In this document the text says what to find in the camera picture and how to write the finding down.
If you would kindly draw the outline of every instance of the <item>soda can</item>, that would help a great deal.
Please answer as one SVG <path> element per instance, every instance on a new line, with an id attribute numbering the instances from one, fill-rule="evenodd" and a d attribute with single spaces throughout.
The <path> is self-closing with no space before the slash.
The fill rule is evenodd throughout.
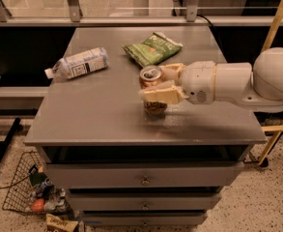
<path id="1" fill-rule="evenodd" d="M 142 89 L 154 87 L 165 81 L 165 74 L 158 66 L 147 66 L 141 70 L 139 81 Z M 144 101 L 143 104 L 145 111 L 154 115 L 162 114 L 167 108 L 167 104 L 161 102 Z"/>
<path id="2" fill-rule="evenodd" d="M 35 190 L 36 197 L 42 197 L 46 195 L 53 187 L 53 183 L 50 179 L 46 178 Z"/>

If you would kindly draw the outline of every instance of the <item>gray cabinet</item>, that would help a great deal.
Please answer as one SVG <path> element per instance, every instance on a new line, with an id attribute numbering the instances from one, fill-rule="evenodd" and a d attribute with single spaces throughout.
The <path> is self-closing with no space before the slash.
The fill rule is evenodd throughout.
<path id="1" fill-rule="evenodd" d="M 93 226 L 200 224 L 250 148 L 266 141 L 254 114 L 227 102 L 183 101 L 148 115 L 138 96 L 140 69 L 122 45 L 154 31 L 184 45 L 163 64 L 225 62 L 208 27 L 78 28 L 67 55 L 102 45 L 109 66 L 54 79 L 25 139 Z"/>

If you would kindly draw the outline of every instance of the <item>black cable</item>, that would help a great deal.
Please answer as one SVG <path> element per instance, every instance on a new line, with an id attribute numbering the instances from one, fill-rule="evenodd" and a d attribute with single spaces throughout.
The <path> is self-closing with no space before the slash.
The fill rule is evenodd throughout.
<path id="1" fill-rule="evenodd" d="M 210 28 L 212 29 L 212 33 L 213 33 L 213 35 L 214 35 L 214 37 L 215 37 L 215 39 L 216 39 L 216 41 L 217 41 L 217 44 L 218 44 L 220 50 L 222 51 L 222 53 L 224 53 L 223 44 L 222 44 L 222 42 L 221 42 L 221 39 L 219 38 L 219 34 L 218 34 L 218 32 L 217 32 L 215 26 L 214 26 L 214 25 L 212 24 L 212 22 L 211 22 L 208 18 L 206 18 L 204 15 L 198 14 L 197 16 L 198 16 L 198 17 L 201 17 L 201 18 L 204 18 L 204 19 L 209 23 Z"/>
<path id="2" fill-rule="evenodd" d="M 29 174 L 28 176 L 24 177 L 23 179 L 21 179 L 20 181 L 16 182 L 16 183 L 13 183 L 9 186 L 6 186 L 6 187 L 0 187 L 0 189 L 9 189 L 11 187 L 14 187 L 16 186 L 17 184 L 20 184 L 21 182 L 25 181 L 28 177 L 30 177 L 32 174 Z"/>

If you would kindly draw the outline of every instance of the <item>terrazzo floor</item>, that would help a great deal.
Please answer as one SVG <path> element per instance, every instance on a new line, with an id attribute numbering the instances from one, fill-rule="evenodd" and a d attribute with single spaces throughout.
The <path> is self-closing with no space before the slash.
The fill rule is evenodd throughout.
<path id="1" fill-rule="evenodd" d="M 13 119 L 0 119 L 0 138 L 9 129 Z M 14 176 L 23 152 L 35 151 L 23 144 L 32 119 L 23 118 L 23 130 L 18 131 L 0 165 L 0 187 L 8 186 Z M 264 145 L 254 146 L 252 153 L 259 156 Z M 222 199 L 210 211 L 206 221 L 197 226 L 158 227 L 87 227 L 96 232 L 283 232 L 283 135 L 268 157 L 269 166 L 261 168 L 254 163 L 245 165 L 236 181 L 225 187 Z M 0 231 L 43 232 L 45 216 L 25 217 L 16 212 L 2 210 L 7 189 L 0 188 Z"/>
<path id="2" fill-rule="evenodd" d="M 3 0 L 13 18 L 68 18 L 67 0 Z M 84 18 L 132 16 L 133 0 L 79 0 Z M 149 16 L 171 16 L 173 0 L 149 0 Z"/>

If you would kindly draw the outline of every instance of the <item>green bag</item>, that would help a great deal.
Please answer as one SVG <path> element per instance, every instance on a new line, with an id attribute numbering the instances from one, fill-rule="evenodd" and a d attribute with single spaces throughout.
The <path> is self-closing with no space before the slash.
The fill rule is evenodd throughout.
<path id="1" fill-rule="evenodd" d="M 178 53 L 181 43 L 175 43 L 163 33 L 154 32 L 143 43 L 132 43 L 123 46 L 127 55 L 132 57 L 143 68 L 156 65 Z"/>

